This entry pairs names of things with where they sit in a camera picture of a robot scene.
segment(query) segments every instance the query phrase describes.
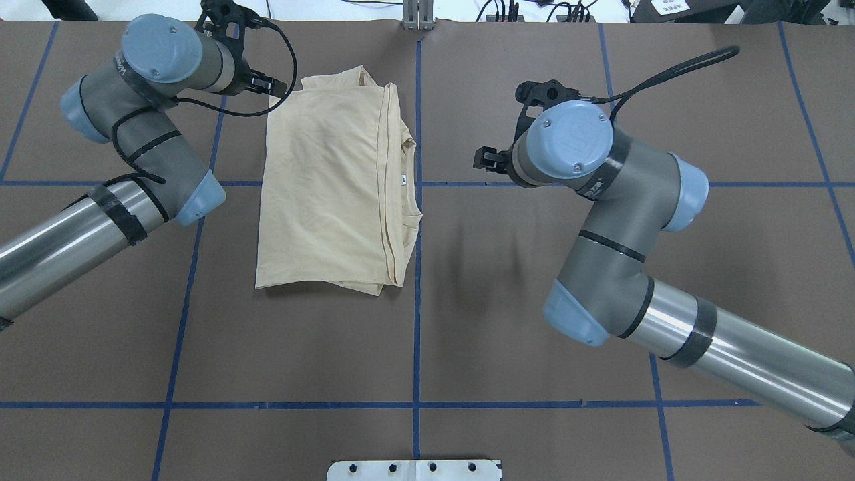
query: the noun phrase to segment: white floor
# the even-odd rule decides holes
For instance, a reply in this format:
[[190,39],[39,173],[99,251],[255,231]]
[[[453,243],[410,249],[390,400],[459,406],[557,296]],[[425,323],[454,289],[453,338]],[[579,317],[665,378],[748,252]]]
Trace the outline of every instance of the white floor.
[[[137,15],[158,13],[185,21],[196,20],[199,15],[199,2],[194,0],[148,0],[148,1],[116,1],[116,0],[87,0],[98,18],[106,21],[129,21]],[[379,5],[372,3],[345,3],[341,0],[239,0],[239,4],[254,9],[261,15],[277,20],[301,21],[342,21],[342,20],[375,20],[400,19],[403,9],[400,5]],[[474,21],[483,0],[434,0],[433,11],[438,18],[454,21]],[[526,21],[545,21],[552,7],[540,8],[537,3],[523,1],[520,14]],[[563,14],[565,8],[560,8],[557,14]],[[494,14],[493,6],[487,7],[485,15]],[[599,22],[626,22],[627,10],[620,0],[598,0],[591,6],[591,13]],[[833,18],[841,24],[855,24],[855,14],[852,9],[846,10],[838,6],[837,0],[831,0],[823,11],[826,18]],[[4,20],[52,20],[48,9],[38,0],[2,0],[0,2],[0,18]]]

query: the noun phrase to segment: white paper label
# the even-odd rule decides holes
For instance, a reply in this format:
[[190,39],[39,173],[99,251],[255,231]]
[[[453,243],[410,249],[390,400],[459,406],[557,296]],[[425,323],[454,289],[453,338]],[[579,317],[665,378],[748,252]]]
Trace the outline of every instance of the white paper label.
[[671,15],[689,10],[686,0],[651,0],[650,3],[660,15]]

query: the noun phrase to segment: beige cloth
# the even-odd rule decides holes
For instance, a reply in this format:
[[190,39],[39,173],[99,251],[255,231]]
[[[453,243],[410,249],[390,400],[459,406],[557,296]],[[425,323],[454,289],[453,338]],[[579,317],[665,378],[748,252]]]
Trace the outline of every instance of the beige cloth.
[[256,288],[401,287],[422,213],[398,87],[362,66],[302,83],[268,114]]

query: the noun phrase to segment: gray robot arm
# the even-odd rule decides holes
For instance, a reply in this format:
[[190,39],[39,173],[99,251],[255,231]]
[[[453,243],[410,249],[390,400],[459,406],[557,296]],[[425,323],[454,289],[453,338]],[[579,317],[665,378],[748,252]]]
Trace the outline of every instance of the gray robot arm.
[[[0,330],[55,291],[135,245],[172,219],[190,225],[226,194],[198,161],[164,111],[186,88],[235,95],[269,93],[280,101],[293,89],[251,70],[243,59],[246,28],[281,30],[232,0],[203,0],[194,30],[160,15],[131,21],[121,50],[62,96],[62,112],[87,139],[112,142],[131,168],[93,188],[56,217],[0,246]],[[212,23],[204,24],[210,18]],[[238,26],[237,37],[227,36]]]
[[532,99],[545,110],[518,125],[508,151],[481,148],[475,167],[523,187],[561,183],[595,201],[544,307],[550,324],[590,346],[627,339],[855,445],[850,366],[644,273],[659,232],[684,229],[703,208],[704,173],[633,139],[555,80],[522,84],[517,99],[521,119]]

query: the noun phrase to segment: blue joint cap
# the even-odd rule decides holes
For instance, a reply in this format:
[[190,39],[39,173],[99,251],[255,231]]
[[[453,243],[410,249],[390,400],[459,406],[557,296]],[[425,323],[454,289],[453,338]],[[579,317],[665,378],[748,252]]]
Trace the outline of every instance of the blue joint cap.
[[677,160],[677,168],[680,169],[680,198],[677,200],[674,216],[663,230],[680,232],[704,209],[706,197],[710,194],[710,180],[706,178],[703,170],[673,153],[671,155]]
[[202,40],[182,21],[157,14],[141,15],[127,24],[121,52],[144,79],[180,82],[202,63]]
[[599,347],[609,338],[603,326],[558,280],[552,284],[543,315],[552,327],[582,344]]
[[209,212],[219,207],[225,201],[226,191],[222,190],[220,182],[216,180],[214,173],[209,170],[205,174],[205,177],[202,178],[202,181],[199,182],[199,185],[196,186],[196,190],[193,191],[193,194],[184,204],[184,207],[181,207],[178,215],[175,216],[175,220],[184,227],[187,227],[202,217],[207,216]]
[[80,88],[83,85],[84,78],[80,77],[80,80],[77,80],[71,88],[63,93],[59,101],[59,107],[62,109],[65,120],[68,121],[71,127],[74,127],[74,130],[77,130],[92,142],[106,144],[109,142],[109,138],[101,135],[98,129],[92,125],[92,121],[89,120],[89,116],[86,114],[86,108],[83,106],[83,95],[80,93]]
[[526,148],[534,166],[544,174],[553,179],[577,179],[602,165],[614,135],[609,118],[598,106],[569,100],[534,119]]

